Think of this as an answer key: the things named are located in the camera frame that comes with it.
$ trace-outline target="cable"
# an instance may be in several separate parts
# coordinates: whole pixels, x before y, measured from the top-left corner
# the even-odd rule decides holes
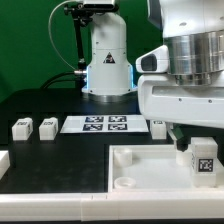
[[[59,5],[57,5],[53,11],[51,12],[51,15],[49,17],[49,21],[48,21],[48,34],[49,34],[49,37],[50,37],[50,41],[51,41],[51,44],[54,48],[54,50],[56,51],[57,55],[61,58],[61,60],[67,64],[70,68],[72,68],[73,70],[75,70],[75,68],[69,64],[64,58],[63,56],[60,54],[60,52],[58,51],[57,47],[55,46],[55,43],[54,43],[54,40],[53,40],[53,37],[52,37],[52,32],[51,32],[51,22],[52,22],[52,18],[54,16],[54,13],[57,11],[58,8],[60,8],[62,5],[66,4],[66,3],[71,3],[71,2],[82,2],[82,0],[68,0],[68,1],[64,1],[62,3],[60,3]]]
[[[69,71],[69,72],[63,72],[63,73],[60,73],[58,75],[55,75],[53,76],[52,78],[48,79],[40,88],[41,89],[45,89],[45,87],[51,83],[52,81],[54,81],[55,79],[58,79],[58,78],[61,78],[61,77],[64,77],[64,76],[67,76],[67,75],[74,75],[74,72],[72,71]]]
[[[46,86],[44,87],[44,89],[47,89],[49,86],[51,86],[52,84],[57,83],[57,82],[74,82],[74,81],[76,81],[76,80],[77,80],[77,79],[54,80],[54,81],[48,83],[48,85],[46,85]]]

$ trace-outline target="white cube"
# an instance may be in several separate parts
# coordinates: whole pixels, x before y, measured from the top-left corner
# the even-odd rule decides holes
[[[58,132],[58,119],[55,117],[44,119],[39,127],[40,140],[54,140]]]
[[[33,120],[31,118],[19,119],[12,127],[14,141],[26,141],[33,132]]]
[[[193,184],[215,187],[218,145],[213,138],[192,138],[191,144]]]
[[[166,123],[164,121],[150,121],[150,131],[152,135],[152,139],[154,140],[162,140],[166,139]]]

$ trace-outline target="printed marker sheet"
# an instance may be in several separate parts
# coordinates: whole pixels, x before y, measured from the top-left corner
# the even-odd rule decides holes
[[[142,115],[68,116],[61,133],[148,132]]]

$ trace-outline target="green background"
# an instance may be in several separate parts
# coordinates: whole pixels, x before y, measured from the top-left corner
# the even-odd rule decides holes
[[[50,77],[70,71],[55,53],[48,35],[48,19],[61,0],[0,0],[0,102],[15,91],[40,86]],[[135,60],[162,43],[161,32],[148,20],[146,0],[121,0],[120,15],[127,24],[128,60]],[[73,22],[63,8],[52,21],[55,44],[63,57],[77,67]],[[88,28],[82,29],[87,62],[91,60]],[[74,83],[52,87],[74,87]]]

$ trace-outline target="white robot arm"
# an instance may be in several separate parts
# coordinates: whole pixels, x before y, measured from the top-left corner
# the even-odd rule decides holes
[[[159,2],[164,45],[136,61],[141,113],[224,128],[224,1]]]
[[[79,69],[87,73],[83,96],[97,101],[115,102],[137,92],[133,69],[127,61],[126,24],[115,12],[115,0],[83,0],[66,6],[76,28]],[[82,51],[80,26],[91,25],[92,61],[86,66]]]

